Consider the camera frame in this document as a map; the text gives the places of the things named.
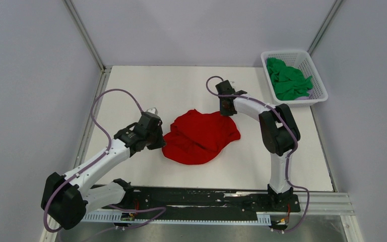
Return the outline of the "red t-shirt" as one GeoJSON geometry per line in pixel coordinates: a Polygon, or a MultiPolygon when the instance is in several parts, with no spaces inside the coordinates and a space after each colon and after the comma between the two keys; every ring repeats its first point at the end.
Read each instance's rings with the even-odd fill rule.
{"type": "Polygon", "coordinates": [[[219,111],[200,113],[195,109],[177,117],[164,135],[164,157],[184,165],[210,162],[231,142],[240,140],[241,134],[228,116],[219,111]]]}

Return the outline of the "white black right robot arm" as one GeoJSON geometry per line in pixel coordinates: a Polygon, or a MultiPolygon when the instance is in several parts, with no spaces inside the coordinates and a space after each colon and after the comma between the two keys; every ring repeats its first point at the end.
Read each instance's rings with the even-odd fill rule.
{"type": "Polygon", "coordinates": [[[243,113],[260,124],[265,148],[271,154],[271,178],[268,183],[268,205],[281,210],[289,203],[298,203],[293,185],[288,181],[289,162],[297,149],[300,132],[288,105],[273,106],[259,101],[245,91],[235,91],[228,80],[216,85],[220,114],[243,113]]]}

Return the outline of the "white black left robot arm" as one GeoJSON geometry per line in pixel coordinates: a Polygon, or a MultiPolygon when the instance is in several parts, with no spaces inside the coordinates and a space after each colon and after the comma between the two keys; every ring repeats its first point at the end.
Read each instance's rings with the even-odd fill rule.
{"type": "Polygon", "coordinates": [[[134,188],[120,178],[105,186],[95,183],[115,166],[144,148],[165,146],[162,120],[156,108],[141,113],[138,122],[119,130],[110,143],[93,158],[60,175],[52,173],[47,179],[41,201],[45,217],[52,217],[63,229],[69,230],[92,211],[118,204],[129,208],[134,203],[134,188]]]}

